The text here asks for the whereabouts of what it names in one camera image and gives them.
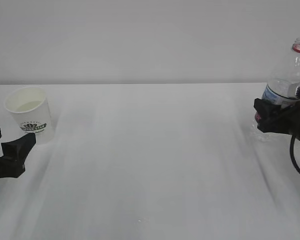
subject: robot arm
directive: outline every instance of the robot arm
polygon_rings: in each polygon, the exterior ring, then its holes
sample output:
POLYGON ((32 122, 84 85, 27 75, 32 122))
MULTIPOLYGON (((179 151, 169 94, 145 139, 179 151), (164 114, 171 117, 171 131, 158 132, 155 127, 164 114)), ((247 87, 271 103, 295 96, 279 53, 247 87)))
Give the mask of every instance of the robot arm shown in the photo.
MULTIPOLYGON (((300 83, 292 84, 288 90, 289 98, 300 99, 300 83)), ((300 141, 300 101, 295 105, 281 109, 263 99, 254 100, 254 108, 259 115, 257 128, 263 133, 278 133, 292 135, 290 142, 290 157, 293 166, 300 174, 300 168, 294 155, 295 140, 300 141)))
POLYGON ((1 143, 3 156, 0 156, 0 178, 18 178, 23 174, 26 158, 35 144, 34 133, 28 133, 15 141, 1 143))

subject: cup rim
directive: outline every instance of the cup rim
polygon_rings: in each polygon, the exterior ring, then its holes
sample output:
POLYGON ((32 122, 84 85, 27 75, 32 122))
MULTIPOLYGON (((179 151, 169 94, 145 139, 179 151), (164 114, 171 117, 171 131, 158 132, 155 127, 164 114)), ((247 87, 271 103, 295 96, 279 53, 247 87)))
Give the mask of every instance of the cup rim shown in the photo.
POLYGON ((47 99, 47 94, 46 94, 46 91, 45 91, 42 87, 40 87, 40 86, 24 86, 24 87, 20 87, 20 88, 14 90, 13 92, 9 93, 9 94, 5 97, 5 99, 4 99, 4 104, 3 104, 3 105, 4 105, 4 108, 5 108, 8 112, 10 112, 10 113, 12 113, 12 114, 26 114, 26 113, 30 113, 30 112, 36 110, 37 108, 39 108, 42 104, 44 104, 44 102, 46 101, 46 99, 47 99), (8 109, 8 108, 7 108, 7 101, 8 101, 8 99, 11 98, 15 93, 17 93, 18 91, 20 91, 20 90, 22 90, 22 89, 40 89, 40 90, 42 90, 42 91, 44 92, 44 99, 43 99, 43 100, 40 102, 40 104, 37 105, 35 108, 32 108, 32 109, 27 110, 27 111, 12 111, 12 110, 8 109))

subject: white wall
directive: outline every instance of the white wall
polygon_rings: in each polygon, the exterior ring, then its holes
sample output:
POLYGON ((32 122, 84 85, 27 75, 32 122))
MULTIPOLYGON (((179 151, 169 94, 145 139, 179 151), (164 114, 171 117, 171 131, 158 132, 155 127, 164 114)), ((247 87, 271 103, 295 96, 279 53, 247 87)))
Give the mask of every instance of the white wall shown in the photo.
POLYGON ((300 0, 0 0, 0 84, 266 81, 300 0))

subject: table surface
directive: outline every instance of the table surface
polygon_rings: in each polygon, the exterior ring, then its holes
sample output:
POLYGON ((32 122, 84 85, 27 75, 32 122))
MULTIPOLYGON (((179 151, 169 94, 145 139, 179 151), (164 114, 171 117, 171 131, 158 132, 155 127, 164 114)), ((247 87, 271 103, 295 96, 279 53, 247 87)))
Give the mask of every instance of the table surface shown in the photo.
POLYGON ((300 240, 289 139, 255 128, 265 84, 42 87, 55 138, 0 179, 0 240, 300 240))

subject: cup logo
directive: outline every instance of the cup logo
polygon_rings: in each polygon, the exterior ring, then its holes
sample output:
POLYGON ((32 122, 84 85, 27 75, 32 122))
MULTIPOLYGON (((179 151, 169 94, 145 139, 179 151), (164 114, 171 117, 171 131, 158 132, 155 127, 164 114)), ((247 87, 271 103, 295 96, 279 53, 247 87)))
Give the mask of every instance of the cup logo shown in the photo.
POLYGON ((35 121, 35 122, 27 121, 27 122, 21 123, 20 128, 27 133, 35 133, 35 135, 39 135, 45 130, 46 126, 47 126, 46 123, 42 124, 37 121, 35 121))
POLYGON ((25 128, 34 128, 34 127, 36 127, 37 126, 37 124, 35 123, 35 124, 32 124, 32 123, 28 123, 28 124, 25 124, 25 125, 23 125, 25 128))

